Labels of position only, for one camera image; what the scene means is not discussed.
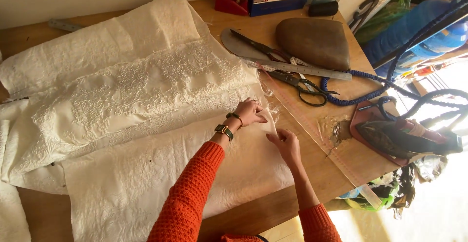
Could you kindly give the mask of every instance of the blue coiled cord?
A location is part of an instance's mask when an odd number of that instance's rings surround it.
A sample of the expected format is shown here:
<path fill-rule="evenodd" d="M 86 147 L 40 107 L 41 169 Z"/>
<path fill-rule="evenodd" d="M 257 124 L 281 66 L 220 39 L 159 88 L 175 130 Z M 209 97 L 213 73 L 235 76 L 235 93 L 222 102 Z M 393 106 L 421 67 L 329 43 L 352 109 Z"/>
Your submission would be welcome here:
<path fill-rule="evenodd" d="M 416 95 L 416 94 L 414 94 L 414 93 L 412 93 L 410 91 L 407 91 L 407 90 L 395 85 L 393 83 L 393 81 L 392 81 L 392 77 L 393 77 L 393 74 L 395 72 L 396 64 L 398 63 L 400 58 L 403 56 L 403 54 L 410 47 L 413 46 L 413 43 L 416 40 L 418 40 L 419 37 L 421 37 L 424 33 L 429 31 L 436 24 L 438 24 L 439 22 L 441 22 L 442 20 L 444 20 L 445 18 L 447 18 L 448 16 L 450 16 L 454 12 L 458 11 L 459 9 L 461 9 L 462 7 L 464 7 L 467 4 L 468 4 L 468 0 L 460 0 L 453 7 L 453 9 L 444 12 L 443 14 L 441 14 L 440 16 L 438 16 L 437 18 L 432 20 L 425 27 L 423 27 L 421 30 L 419 30 L 406 44 L 404 44 L 400 48 L 400 50 L 398 51 L 395 59 L 392 61 L 391 65 L 390 65 L 389 71 L 387 73 L 387 79 L 383 79 L 381 77 L 378 77 L 378 76 L 375 76 L 375 75 L 372 75 L 372 74 L 369 74 L 369 73 L 361 72 L 361 71 L 356 71 L 356 70 L 345 71 L 346 73 L 350 73 L 351 75 L 353 75 L 355 77 L 364 77 L 364 78 L 369 78 L 369 79 L 373 79 L 373 80 L 376 80 L 378 82 L 381 82 L 381 83 L 384 84 L 384 86 L 382 88 L 380 88 L 378 90 L 375 90 L 375 91 L 373 91 L 373 92 L 371 92 L 369 94 L 366 94 L 366 95 L 361 96 L 361 97 L 359 97 L 357 99 L 354 99 L 354 100 L 340 100 L 340 99 L 338 99 L 338 98 L 336 98 L 336 97 L 334 97 L 334 96 L 332 96 L 330 94 L 327 94 L 328 101 L 335 104 L 335 105 L 338 105 L 338 106 L 350 106 L 350 105 L 358 104 L 358 103 L 360 103 L 362 101 L 366 101 L 366 100 L 370 100 L 370 99 L 373 99 L 375 97 L 378 97 L 378 96 L 382 95 L 389 88 L 394 88 L 396 91 L 398 91 L 403 96 L 407 96 L 407 97 L 409 97 L 411 99 L 417 100 L 417 102 L 407 113 L 401 115 L 400 117 L 394 117 L 394 116 L 389 115 L 387 112 L 384 111 L 383 101 L 385 101 L 387 99 L 395 100 L 395 98 L 389 97 L 389 96 L 381 97 L 383 99 L 380 100 L 379 109 L 380 109 L 382 115 L 386 119 L 388 119 L 388 120 L 396 120 L 397 118 L 407 119 L 407 118 L 413 116 L 418 111 L 418 109 L 422 105 L 424 105 L 426 103 L 429 103 L 429 104 L 432 104 L 432 105 L 443 106 L 443 107 L 456 107 L 456 108 L 458 108 L 458 110 L 450 111 L 450 112 L 447 112 L 447 113 L 444 113 L 444 114 L 440 115 L 439 117 L 426 119 L 426 120 L 421 122 L 421 124 L 424 125 L 425 127 L 430 127 L 431 125 L 434 125 L 435 123 L 437 123 L 437 122 L 439 122 L 441 120 L 450 119 L 450 118 L 453 118 L 454 116 L 457 116 L 457 115 L 461 114 L 460 117 L 458 117 L 458 119 L 456 119 L 450 125 L 450 129 L 452 129 L 454 125 L 456 125 L 461 120 L 465 119 L 465 117 L 468 115 L 468 105 L 454 104 L 454 103 L 448 103 L 448 102 L 443 102 L 443 101 L 435 101 L 432 98 L 434 96 L 441 96 L 441 95 L 451 94 L 451 95 L 454 95 L 454 96 L 464 97 L 465 99 L 468 100 L 468 93 L 466 93 L 466 92 L 464 92 L 462 90 L 458 90 L 458 89 L 440 89 L 440 90 L 430 92 L 430 93 L 428 93 L 428 94 L 421 97 L 419 95 Z M 322 78 L 322 80 L 320 82 L 320 87 L 321 87 L 322 90 L 328 91 L 327 83 L 328 83 L 329 79 L 330 79 L 329 77 L 323 77 Z"/>

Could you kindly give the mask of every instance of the orange knit sweater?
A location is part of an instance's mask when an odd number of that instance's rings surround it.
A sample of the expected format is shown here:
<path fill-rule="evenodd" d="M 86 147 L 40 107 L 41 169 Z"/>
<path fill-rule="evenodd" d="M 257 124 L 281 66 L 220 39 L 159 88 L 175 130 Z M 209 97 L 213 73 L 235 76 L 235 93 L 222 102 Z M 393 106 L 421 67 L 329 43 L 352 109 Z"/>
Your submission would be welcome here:
<path fill-rule="evenodd" d="M 148 242 L 196 242 L 202 222 L 203 207 L 219 165 L 223 148 L 206 142 L 190 159 L 169 196 L 148 236 Z M 323 204 L 300 210 L 306 242 L 340 242 L 340 236 Z M 221 242 L 261 242 L 254 236 L 224 235 Z"/>

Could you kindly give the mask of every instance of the person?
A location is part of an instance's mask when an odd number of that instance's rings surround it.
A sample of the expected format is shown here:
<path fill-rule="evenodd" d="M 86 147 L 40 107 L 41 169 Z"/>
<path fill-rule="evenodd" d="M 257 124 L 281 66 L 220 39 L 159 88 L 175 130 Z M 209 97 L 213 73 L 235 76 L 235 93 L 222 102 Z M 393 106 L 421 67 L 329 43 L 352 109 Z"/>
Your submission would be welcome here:
<path fill-rule="evenodd" d="M 266 123 L 258 115 L 263 108 L 251 98 L 239 102 L 235 116 L 227 118 L 226 125 L 232 134 L 252 123 Z M 267 134 L 268 140 L 279 150 L 291 170 L 299 203 L 299 218 L 306 242 L 340 242 L 330 217 L 313 191 L 301 162 L 299 140 L 294 133 L 278 129 L 278 136 Z M 169 190 L 161 213 L 148 236 L 148 242 L 196 242 L 202 222 L 203 207 L 213 184 L 216 171 L 224 159 L 224 149 L 231 136 L 215 133 L 190 159 L 176 183 Z M 265 238 L 225 234 L 221 242 L 261 242 Z"/>

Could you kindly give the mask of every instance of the black scissors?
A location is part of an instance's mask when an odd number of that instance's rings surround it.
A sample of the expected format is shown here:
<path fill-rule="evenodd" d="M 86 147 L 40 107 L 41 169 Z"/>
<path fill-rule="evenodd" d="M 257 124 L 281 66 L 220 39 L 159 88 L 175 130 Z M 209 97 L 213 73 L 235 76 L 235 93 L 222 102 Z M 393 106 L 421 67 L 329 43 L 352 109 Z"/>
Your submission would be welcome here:
<path fill-rule="evenodd" d="M 276 71 L 273 71 L 273 72 L 268 72 L 268 74 L 276 79 L 279 79 L 283 82 L 286 82 L 288 84 L 290 84 L 291 86 L 295 87 L 298 91 L 299 91 L 299 98 L 301 99 L 301 101 L 313 106 L 313 107 L 322 107 L 324 106 L 325 104 L 327 104 L 328 102 L 328 99 L 327 99 L 327 95 L 328 94 L 336 94 L 336 95 L 340 95 L 339 93 L 337 93 L 336 91 L 323 91 L 319 88 L 319 86 L 317 86 L 316 84 L 312 83 L 311 81 L 305 79 L 305 78 L 297 78 L 297 77 L 292 77 L 292 76 L 288 76 L 288 75 L 284 75 L 284 74 L 281 74 L 279 72 L 276 72 Z M 309 90 L 306 90 L 306 89 L 303 89 L 301 88 L 301 86 L 299 86 L 299 83 L 303 83 L 303 84 L 309 84 L 311 85 L 314 89 L 317 90 L 317 92 L 315 91 L 309 91 Z M 310 94 L 310 95 L 318 95 L 318 96 L 321 96 L 323 97 L 323 103 L 322 104 L 314 104 L 314 103 L 310 103 L 306 100 L 304 100 L 301 96 L 301 93 L 306 93 L 306 94 Z"/>
<path fill-rule="evenodd" d="M 253 46 L 253 47 L 254 47 L 255 49 L 257 49 L 258 51 L 260 51 L 260 52 L 266 54 L 270 60 L 276 61 L 276 62 L 288 63 L 288 64 L 291 63 L 291 61 L 289 60 L 289 58 L 288 58 L 285 54 L 281 53 L 281 51 L 278 51 L 278 50 L 276 50 L 276 49 L 273 49 L 273 48 L 271 48 L 271 47 L 268 47 L 268 46 L 266 46 L 266 45 L 264 45 L 264 44 L 262 44 L 262 43 L 255 42 L 255 41 L 253 41 L 252 39 L 249 39 L 248 37 L 243 36 L 243 35 L 237 33 L 235 30 L 232 30 L 232 29 L 231 29 L 231 33 L 232 33 L 235 37 L 239 38 L 240 40 L 242 40 L 242 41 L 248 43 L 249 45 Z M 277 54 L 278 56 L 280 56 L 284 61 L 283 61 L 283 60 L 280 60 L 280 59 L 277 59 L 276 57 L 274 57 L 274 56 L 273 56 L 273 53 L 275 53 L 275 54 Z"/>

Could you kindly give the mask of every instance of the wooden table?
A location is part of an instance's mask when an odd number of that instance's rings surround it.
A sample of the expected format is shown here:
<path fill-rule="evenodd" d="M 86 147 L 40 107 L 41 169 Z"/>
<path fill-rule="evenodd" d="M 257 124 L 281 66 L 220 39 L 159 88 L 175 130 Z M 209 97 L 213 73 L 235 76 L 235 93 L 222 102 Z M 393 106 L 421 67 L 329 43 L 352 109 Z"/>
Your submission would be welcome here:
<path fill-rule="evenodd" d="M 203 20 L 209 23 L 212 35 L 219 42 L 221 30 L 226 27 L 234 27 L 253 40 L 277 47 L 274 40 L 276 25 L 286 18 L 306 17 L 305 12 L 296 10 L 249 18 L 214 11 L 213 0 L 193 1 L 190 4 Z M 120 16 L 125 12 L 128 11 L 81 16 L 71 18 L 68 21 L 89 26 Z M 343 22 L 340 14 L 330 19 Z M 374 73 L 351 31 L 347 26 L 344 26 L 344 28 L 350 48 L 351 68 Z M 66 31 L 49 28 L 47 23 L 0 30 L 0 50 L 3 53 L 3 59 L 6 59 L 27 48 L 66 34 Z M 308 78 L 316 84 L 319 83 L 318 77 L 309 76 Z M 293 87 L 286 84 L 280 84 L 280 86 L 291 99 L 297 101 L 298 108 L 312 122 L 319 122 L 327 118 L 343 119 L 345 116 L 351 116 L 354 112 L 353 106 L 338 107 L 330 103 L 324 107 L 310 107 L 299 100 L 297 91 Z M 361 78 L 354 78 L 353 81 L 331 80 L 329 82 L 329 89 L 339 92 L 341 99 L 352 99 L 378 89 L 380 86 L 377 82 Z M 8 93 L 1 86 L 0 100 L 5 99 L 7 96 Z M 269 100 L 279 104 L 274 97 L 270 97 Z M 277 127 L 292 130 L 301 141 L 302 161 L 321 202 L 327 202 L 354 188 L 345 175 L 330 159 L 326 158 L 320 147 L 284 108 L 280 113 Z M 346 165 L 353 172 L 360 175 L 362 179 L 360 184 L 376 179 L 397 168 L 395 164 L 354 139 L 349 140 L 344 146 L 338 146 L 337 149 L 340 158 Z M 71 206 L 67 195 L 52 195 L 22 188 L 18 188 L 18 190 L 28 220 L 32 241 L 73 241 L 70 222 Z M 291 186 L 203 220 L 199 241 L 213 241 L 213 239 L 219 238 L 225 232 L 258 234 L 297 216 L 297 214 L 298 205 L 295 190 L 294 186 Z"/>

